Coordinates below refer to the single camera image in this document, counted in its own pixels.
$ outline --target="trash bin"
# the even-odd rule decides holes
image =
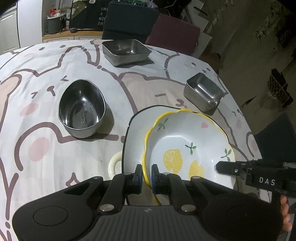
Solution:
[[[57,34],[62,29],[63,16],[47,17],[48,22],[48,34]]]

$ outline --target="finger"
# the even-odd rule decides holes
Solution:
[[[287,197],[284,195],[281,195],[281,204],[284,204],[287,202]]]
[[[290,214],[287,214],[286,216],[284,216],[284,224],[290,222]]]
[[[289,211],[289,205],[287,203],[281,205],[281,213],[286,216]]]
[[[285,223],[283,225],[283,230],[289,232],[289,231],[291,231],[291,229],[292,229],[292,223]]]

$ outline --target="metal screw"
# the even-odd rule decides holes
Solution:
[[[114,209],[114,206],[112,204],[103,204],[100,206],[100,210],[103,212],[109,212]]]
[[[193,212],[196,209],[194,205],[185,204],[181,207],[181,210],[187,213]]]

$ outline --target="lemon pattern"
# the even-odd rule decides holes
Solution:
[[[166,169],[169,171],[173,169],[173,174],[178,174],[183,164],[180,150],[174,149],[166,151],[163,155],[163,163]]]
[[[198,165],[198,162],[196,160],[193,161],[190,165],[189,180],[193,176],[205,177],[205,171],[204,171],[202,165]]]

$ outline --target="white tablecloth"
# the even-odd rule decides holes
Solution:
[[[211,118],[226,132],[236,160],[261,158],[242,112],[208,64],[151,47],[151,61],[115,68],[101,43],[58,41],[0,56],[0,235],[5,241],[17,241],[12,217],[23,204],[92,176],[109,179],[108,162],[122,150],[137,111],[162,104],[199,112],[183,96],[186,80],[199,72],[224,91]],[[97,85],[108,107],[103,131],[92,141],[70,136],[57,116],[61,95],[77,79]],[[269,200],[266,191],[240,191]]]

